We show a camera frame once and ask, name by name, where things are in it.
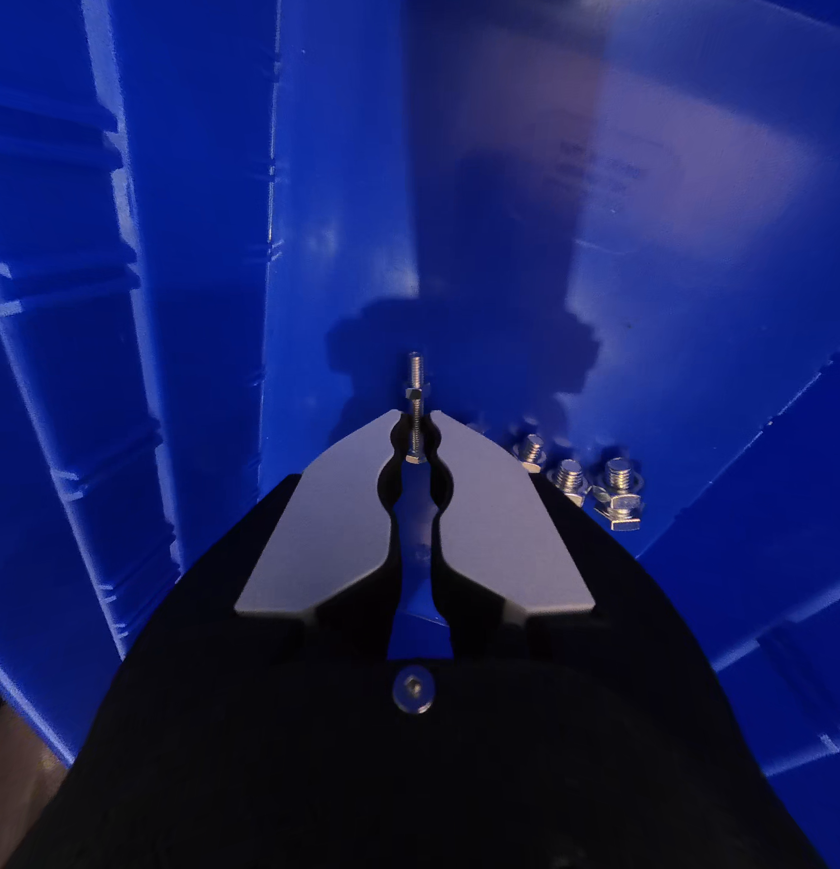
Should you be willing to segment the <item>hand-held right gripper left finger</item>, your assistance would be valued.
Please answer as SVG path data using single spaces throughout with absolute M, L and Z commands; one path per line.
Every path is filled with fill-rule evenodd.
M 298 622 L 350 654 L 384 659 L 402 592 L 404 415 L 392 409 L 302 472 L 234 606 Z

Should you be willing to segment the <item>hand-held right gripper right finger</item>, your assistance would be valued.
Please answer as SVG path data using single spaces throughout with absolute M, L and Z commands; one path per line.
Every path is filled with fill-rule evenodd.
M 430 413 L 430 583 L 455 660 L 530 647 L 550 625 L 591 619 L 595 600 L 531 475 L 495 442 Z

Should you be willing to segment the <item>thin long bolt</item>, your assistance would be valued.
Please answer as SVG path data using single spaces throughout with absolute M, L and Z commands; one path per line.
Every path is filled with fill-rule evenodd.
M 407 387 L 421 387 L 427 391 L 425 361 L 418 352 L 411 352 L 408 355 L 408 381 L 405 389 Z M 425 401 L 406 401 L 410 405 L 410 440 L 405 461 L 413 465 L 421 465 L 427 462 L 423 431 Z

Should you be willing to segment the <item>blue plastic bin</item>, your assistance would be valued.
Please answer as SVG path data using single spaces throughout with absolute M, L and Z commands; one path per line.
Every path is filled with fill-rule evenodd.
M 387 656 L 238 615 L 392 409 Z M 434 410 L 590 620 L 453 658 Z M 840 867 L 840 2 L 0 2 L 0 690 L 13 867 Z

